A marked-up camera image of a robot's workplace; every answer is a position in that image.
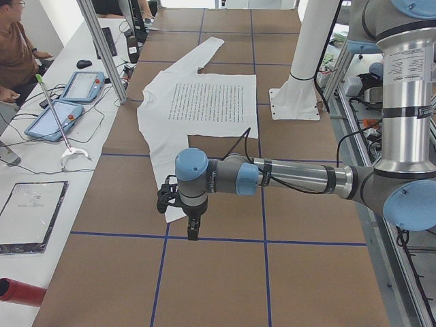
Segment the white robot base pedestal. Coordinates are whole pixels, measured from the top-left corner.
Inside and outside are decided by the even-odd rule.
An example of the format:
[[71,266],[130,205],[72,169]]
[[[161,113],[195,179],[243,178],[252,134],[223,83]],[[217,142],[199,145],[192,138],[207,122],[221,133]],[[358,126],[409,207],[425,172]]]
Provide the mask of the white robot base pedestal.
[[270,109],[274,120],[320,120],[315,81],[340,9],[340,1],[308,2],[290,76],[281,88],[269,90]]

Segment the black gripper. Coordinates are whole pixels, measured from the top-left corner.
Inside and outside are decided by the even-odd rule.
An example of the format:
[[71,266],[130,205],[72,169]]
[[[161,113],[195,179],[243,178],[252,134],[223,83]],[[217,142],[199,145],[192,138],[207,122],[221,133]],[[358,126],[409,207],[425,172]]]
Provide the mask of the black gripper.
[[181,198],[183,212],[188,216],[187,237],[188,240],[198,240],[199,221],[207,211],[208,198],[193,203],[191,200]]

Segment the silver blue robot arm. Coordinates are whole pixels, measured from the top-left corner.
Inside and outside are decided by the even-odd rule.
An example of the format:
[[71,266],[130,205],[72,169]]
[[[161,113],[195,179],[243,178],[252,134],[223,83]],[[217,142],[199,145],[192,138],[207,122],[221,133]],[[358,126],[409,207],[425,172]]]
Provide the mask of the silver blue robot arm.
[[175,159],[177,182],[162,186],[157,207],[183,210],[189,240],[198,238],[210,193],[251,196],[269,185],[335,193],[404,230],[435,225],[435,166],[429,160],[435,2],[354,1],[347,45],[352,53],[384,56],[380,159],[371,167],[333,168],[237,154],[216,160],[185,149]]

